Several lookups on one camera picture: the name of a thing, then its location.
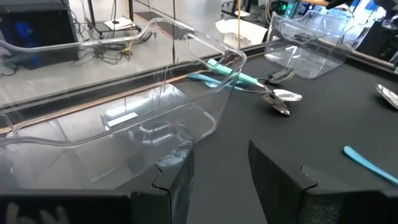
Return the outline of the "dark metal fork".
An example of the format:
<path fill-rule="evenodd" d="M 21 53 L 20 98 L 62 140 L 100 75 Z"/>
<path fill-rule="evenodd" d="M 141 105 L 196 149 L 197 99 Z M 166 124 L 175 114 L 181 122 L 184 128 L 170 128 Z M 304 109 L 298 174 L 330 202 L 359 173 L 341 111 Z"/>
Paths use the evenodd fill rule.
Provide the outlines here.
<path fill-rule="evenodd" d="M 293 68 L 286 68 L 279 72 L 268 75 L 267 82 L 277 85 L 287 80 L 290 80 L 294 75 L 295 70 Z"/>

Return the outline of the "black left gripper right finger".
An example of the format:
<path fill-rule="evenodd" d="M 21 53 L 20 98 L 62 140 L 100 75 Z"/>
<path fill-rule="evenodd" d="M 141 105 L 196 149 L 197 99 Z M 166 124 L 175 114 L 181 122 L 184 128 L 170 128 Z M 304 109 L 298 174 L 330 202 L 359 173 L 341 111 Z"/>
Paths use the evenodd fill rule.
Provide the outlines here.
<path fill-rule="evenodd" d="M 254 141 L 248 159 L 268 224 L 398 224 L 398 189 L 353 187 Z"/>

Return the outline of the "white bagged trash bin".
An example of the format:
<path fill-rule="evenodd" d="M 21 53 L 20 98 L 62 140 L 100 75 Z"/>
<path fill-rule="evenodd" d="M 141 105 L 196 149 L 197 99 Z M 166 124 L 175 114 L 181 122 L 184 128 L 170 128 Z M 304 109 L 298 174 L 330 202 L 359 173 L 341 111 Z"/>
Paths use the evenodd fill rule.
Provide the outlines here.
<path fill-rule="evenodd" d="M 267 32 L 265 27 L 243 20 L 238 23 L 238 19 L 222 19 L 215 26 L 224 34 L 224 43 L 236 48 L 261 44 Z"/>

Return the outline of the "blue handled spoon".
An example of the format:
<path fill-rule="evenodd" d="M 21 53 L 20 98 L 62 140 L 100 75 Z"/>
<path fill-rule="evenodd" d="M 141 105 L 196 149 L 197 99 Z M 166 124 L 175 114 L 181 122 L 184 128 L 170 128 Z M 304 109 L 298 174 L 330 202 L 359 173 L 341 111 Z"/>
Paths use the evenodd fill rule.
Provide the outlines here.
<path fill-rule="evenodd" d="M 210 88 L 216 88 L 221 83 L 219 80 L 199 73 L 189 74 L 188 78 L 204 81 L 206 86 Z M 246 93 L 262 93 L 261 90 L 248 90 L 238 86 L 235 86 L 234 89 Z M 282 101 L 300 101 L 302 99 L 302 95 L 288 90 L 273 89 L 272 92 L 275 93 L 275 95 L 278 96 Z"/>
<path fill-rule="evenodd" d="M 390 183 L 398 186 L 398 178 L 394 177 L 390 173 L 382 170 L 369 160 L 367 160 L 365 157 L 363 157 L 360 153 L 355 151 L 352 147 L 350 146 L 345 146 L 343 148 L 343 154 L 349 157 L 351 160 L 355 161 L 357 164 L 365 167 L 367 170 L 370 170 L 371 172 L 375 173 L 376 175 L 382 177 L 383 179 L 386 179 Z"/>

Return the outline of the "clear plastic bin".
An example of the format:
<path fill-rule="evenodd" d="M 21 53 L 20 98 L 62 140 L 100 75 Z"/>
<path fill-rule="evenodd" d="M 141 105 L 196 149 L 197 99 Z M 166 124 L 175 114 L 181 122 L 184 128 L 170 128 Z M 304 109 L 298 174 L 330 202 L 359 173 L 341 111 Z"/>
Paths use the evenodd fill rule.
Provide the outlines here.
<path fill-rule="evenodd" d="M 273 14 L 264 56 L 303 78 L 317 78 L 344 64 L 369 29 L 343 14 L 308 11 L 295 19 Z"/>
<path fill-rule="evenodd" d="M 33 70 L 6 67 L 5 48 L 77 48 L 78 60 Z M 113 190 L 186 140 L 213 134 L 244 52 L 165 18 L 140 33 L 48 47 L 0 40 L 0 188 Z M 188 78 L 219 80 L 216 88 Z"/>

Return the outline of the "black equipment cabinet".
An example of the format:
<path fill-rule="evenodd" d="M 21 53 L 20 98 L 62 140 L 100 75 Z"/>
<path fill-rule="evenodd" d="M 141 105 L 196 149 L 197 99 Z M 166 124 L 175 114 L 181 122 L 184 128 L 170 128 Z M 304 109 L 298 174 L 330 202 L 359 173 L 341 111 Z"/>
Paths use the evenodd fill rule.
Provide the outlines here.
<path fill-rule="evenodd" d="M 0 0 L 0 35 L 0 40 L 22 48 L 75 43 L 69 0 Z M 13 70 L 78 60 L 76 47 L 33 53 L 5 50 L 2 63 Z"/>

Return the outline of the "mint handled spoon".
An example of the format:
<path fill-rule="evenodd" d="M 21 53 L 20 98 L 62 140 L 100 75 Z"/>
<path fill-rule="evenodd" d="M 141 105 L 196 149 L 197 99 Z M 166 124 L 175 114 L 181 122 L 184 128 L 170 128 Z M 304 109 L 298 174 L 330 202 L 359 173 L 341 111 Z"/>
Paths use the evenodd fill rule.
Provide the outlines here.
<path fill-rule="evenodd" d="M 376 84 L 375 88 L 390 105 L 398 110 L 398 95 L 396 93 L 386 88 L 382 84 Z"/>
<path fill-rule="evenodd" d="M 271 90 L 265 84 L 260 83 L 257 79 L 241 72 L 234 72 L 232 68 L 220 64 L 215 59 L 209 59 L 206 63 L 210 68 L 213 68 L 215 71 L 223 75 L 232 75 L 233 77 L 238 78 L 238 80 L 262 88 L 261 95 L 263 99 L 281 114 L 290 116 L 290 111 L 288 106 L 285 104 L 285 101 L 291 101 L 295 98 L 295 95 L 291 91 L 282 89 Z"/>

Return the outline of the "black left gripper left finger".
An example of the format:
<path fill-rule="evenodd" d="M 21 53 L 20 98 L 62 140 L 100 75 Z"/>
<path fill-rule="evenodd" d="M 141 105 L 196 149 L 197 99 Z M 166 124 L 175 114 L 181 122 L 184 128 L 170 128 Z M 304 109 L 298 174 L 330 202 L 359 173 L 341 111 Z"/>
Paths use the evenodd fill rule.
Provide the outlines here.
<path fill-rule="evenodd" d="M 186 224 L 194 142 L 114 190 L 0 188 L 0 224 Z"/>

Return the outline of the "black stand base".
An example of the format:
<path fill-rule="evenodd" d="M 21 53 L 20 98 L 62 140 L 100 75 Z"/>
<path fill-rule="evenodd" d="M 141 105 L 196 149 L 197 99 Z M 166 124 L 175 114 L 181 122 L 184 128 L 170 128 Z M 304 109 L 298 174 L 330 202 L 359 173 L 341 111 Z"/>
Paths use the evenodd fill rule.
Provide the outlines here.
<path fill-rule="evenodd" d="M 88 10 L 85 22 L 89 31 L 96 32 L 99 39 L 121 37 L 142 30 L 134 21 L 133 0 L 82 0 L 82 3 Z M 115 21 L 121 17 L 130 19 L 132 24 L 123 29 L 105 24 L 106 21 Z"/>

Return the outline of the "white paper sheet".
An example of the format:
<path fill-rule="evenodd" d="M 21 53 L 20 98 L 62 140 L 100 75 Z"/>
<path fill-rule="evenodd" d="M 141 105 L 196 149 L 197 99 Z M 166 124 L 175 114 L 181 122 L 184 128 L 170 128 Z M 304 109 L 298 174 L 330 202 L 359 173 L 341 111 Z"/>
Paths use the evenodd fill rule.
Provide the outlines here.
<path fill-rule="evenodd" d="M 104 24 L 111 30 L 129 29 L 130 27 L 135 26 L 131 19 L 128 19 L 124 16 L 114 20 L 105 21 Z"/>

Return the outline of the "black device green light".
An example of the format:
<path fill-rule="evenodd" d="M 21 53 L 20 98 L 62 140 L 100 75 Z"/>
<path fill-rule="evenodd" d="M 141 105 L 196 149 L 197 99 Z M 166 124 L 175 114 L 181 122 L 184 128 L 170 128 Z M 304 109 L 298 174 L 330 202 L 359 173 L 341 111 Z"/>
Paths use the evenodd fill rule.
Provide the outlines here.
<path fill-rule="evenodd" d="M 300 0 L 272 0 L 271 12 L 292 19 L 299 8 Z"/>

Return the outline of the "black computer tower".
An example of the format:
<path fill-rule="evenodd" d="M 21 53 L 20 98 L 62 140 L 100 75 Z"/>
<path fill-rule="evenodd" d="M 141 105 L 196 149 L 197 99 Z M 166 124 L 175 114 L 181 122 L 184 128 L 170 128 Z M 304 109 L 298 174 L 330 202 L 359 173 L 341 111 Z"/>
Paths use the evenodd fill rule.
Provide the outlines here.
<path fill-rule="evenodd" d="M 398 26 L 374 22 L 356 50 L 389 62 L 398 51 Z"/>

